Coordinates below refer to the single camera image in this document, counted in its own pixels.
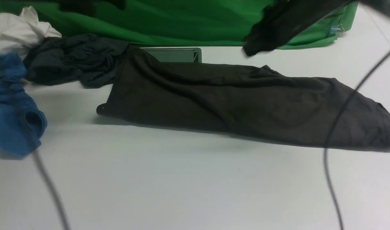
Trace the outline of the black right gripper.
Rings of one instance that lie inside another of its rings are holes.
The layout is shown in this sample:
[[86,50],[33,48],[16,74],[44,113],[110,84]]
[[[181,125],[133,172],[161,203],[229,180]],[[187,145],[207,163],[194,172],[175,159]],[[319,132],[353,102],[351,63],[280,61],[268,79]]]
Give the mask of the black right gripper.
[[252,26],[242,47],[247,57],[273,51],[350,0],[276,0],[266,6],[262,19]]

